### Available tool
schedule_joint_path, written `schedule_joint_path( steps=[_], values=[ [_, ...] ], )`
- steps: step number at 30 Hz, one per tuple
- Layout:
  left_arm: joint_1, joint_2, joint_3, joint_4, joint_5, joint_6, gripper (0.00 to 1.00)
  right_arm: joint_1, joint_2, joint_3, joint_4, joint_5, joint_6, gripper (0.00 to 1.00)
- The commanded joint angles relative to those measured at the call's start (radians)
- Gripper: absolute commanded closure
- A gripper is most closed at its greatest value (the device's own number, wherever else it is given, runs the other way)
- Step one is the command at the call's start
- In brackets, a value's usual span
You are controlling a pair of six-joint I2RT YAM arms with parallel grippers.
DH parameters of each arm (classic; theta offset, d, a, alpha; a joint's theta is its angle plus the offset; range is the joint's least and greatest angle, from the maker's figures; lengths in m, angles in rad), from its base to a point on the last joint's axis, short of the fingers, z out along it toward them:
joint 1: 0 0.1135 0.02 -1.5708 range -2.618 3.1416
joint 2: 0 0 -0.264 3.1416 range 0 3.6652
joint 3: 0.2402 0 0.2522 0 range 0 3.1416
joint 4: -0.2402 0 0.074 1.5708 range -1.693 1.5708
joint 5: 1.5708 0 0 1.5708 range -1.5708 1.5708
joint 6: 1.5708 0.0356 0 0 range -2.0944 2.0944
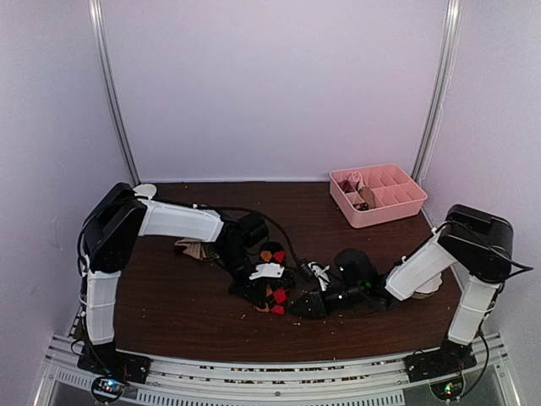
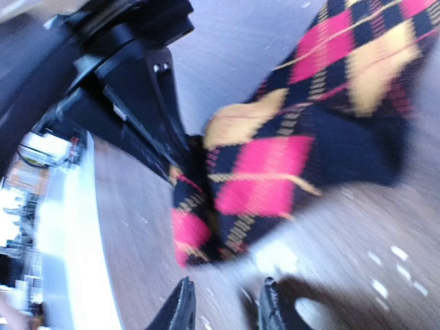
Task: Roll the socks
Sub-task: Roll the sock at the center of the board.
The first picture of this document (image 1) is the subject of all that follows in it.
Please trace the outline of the argyle black red orange sock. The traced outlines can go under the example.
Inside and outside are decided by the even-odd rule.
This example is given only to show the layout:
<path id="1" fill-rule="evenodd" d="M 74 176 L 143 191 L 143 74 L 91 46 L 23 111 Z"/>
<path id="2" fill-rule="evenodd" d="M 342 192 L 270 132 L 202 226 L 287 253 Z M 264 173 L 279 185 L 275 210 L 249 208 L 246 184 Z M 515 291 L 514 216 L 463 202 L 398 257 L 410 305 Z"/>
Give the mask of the argyle black red orange sock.
<path id="1" fill-rule="evenodd" d="M 287 299 L 291 290 L 291 274 L 287 271 L 287 253 L 284 247 L 276 242 L 265 242 L 260 246 L 259 259 L 261 264 L 275 264 L 281 267 L 281 274 L 271 273 L 269 277 L 263 277 L 265 282 L 265 304 L 255 306 L 260 313 L 285 315 Z"/>

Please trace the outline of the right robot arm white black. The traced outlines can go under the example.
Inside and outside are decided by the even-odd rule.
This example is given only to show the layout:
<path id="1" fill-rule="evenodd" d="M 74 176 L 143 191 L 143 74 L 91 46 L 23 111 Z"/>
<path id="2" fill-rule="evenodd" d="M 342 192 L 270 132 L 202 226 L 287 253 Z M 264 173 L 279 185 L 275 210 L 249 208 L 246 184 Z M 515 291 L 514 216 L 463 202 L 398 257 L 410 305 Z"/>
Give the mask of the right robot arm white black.
<path id="1" fill-rule="evenodd" d="M 512 259 L 513 238 L 506 219 L 454 205 L 429 238 L 386 274 L 376 271 L 365 252 L 340 251 L 334 259 L 341 274 L 338 283 L 308 291 L 292 303 L 290 311 L 306 319 L 321 319 L 357 303 L 387 311 L 400 301 L 435 293 L 442 272 L 460 264 L 469 272 L 467 286 L 440 347 L 404 360 L 410 381 L 459 373 L 477 364 L 472 341 L 506 281 L 532 270 Z"/>

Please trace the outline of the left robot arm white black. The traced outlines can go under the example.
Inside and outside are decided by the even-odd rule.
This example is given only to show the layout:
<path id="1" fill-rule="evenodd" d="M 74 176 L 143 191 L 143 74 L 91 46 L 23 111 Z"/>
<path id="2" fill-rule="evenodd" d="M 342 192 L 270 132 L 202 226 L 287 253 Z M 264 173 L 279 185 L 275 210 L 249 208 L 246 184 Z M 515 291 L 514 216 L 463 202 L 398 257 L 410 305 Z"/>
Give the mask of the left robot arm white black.
<path id="1" fill-rule="evenodd" d="M 267 241 L 266 214 L 236 206 L 208 206 L 156 197 L 152 184 L 115 184 L 85 219 L 77 240 L 84 347 L 78 367 L 121 383 L 144 383 L 150 359 L 117 350 L 117 285 L 137 240 L 144 236 L 208 244 L 231 276 L 228 292 L 257 309 L 284 314 L 295 279 L 287 269 L 292 246 Z"/>

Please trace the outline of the striped beige green sock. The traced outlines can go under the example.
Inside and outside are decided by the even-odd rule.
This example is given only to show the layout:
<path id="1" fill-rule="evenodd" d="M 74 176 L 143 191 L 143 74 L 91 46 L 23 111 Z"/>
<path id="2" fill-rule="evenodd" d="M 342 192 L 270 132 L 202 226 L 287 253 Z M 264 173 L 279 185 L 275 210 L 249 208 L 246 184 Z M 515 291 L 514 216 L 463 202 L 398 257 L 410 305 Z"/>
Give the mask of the striped beige green sock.
<path id="1" fill-rule="evenodd" d="M 197 261 L 214 261 L 219 258 L 213 243 L 192 239 L 179 239 L 173 245 L 176 253 L 187 255 Z"/>

